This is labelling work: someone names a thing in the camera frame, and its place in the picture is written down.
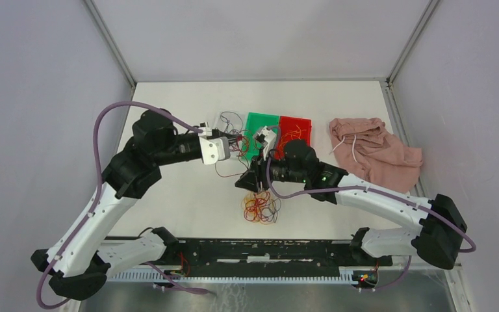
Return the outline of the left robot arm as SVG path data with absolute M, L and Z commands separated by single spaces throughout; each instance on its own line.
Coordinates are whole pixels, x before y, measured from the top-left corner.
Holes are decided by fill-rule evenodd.
M 177 238 L 158 227 L 138 239 L 110 248 L 102 247 L 119 219 L 161 177 L 161 167 L 201 160 L 215 164 L 230 156 L 236 135 L 202 123 L 178 131 L 181 121 L 162 109 L 142 113 L 132 137 L 98 168 L 94 195 L 66 234 L 51 248 L 35 251 L 31 261 L 43 273 L 42 283 L 68 300 L 83 301 L 97 293 L 106 281 L 147 262 L 168 265 L 179 254 Z

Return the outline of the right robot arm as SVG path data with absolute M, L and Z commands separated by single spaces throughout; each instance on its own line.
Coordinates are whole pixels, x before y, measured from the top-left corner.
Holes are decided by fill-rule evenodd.
M 289 142 L 280 159 L 261 150 L 235 187 L 273 192 L 276 181 L 303 185 L 303 190 L 290 194 L 290 198 L 308 194 L 320 202 L 361 209 L 398 225 L 393 229 L 359 229 L 349 248 L 350 259 L 357 265 L 384 256 L 418 256 L 434 267 L 451 270 L 460 253 L 476 250 L 450 197 L 408 196 L 367 182 L 321 161 L 303 140 Z

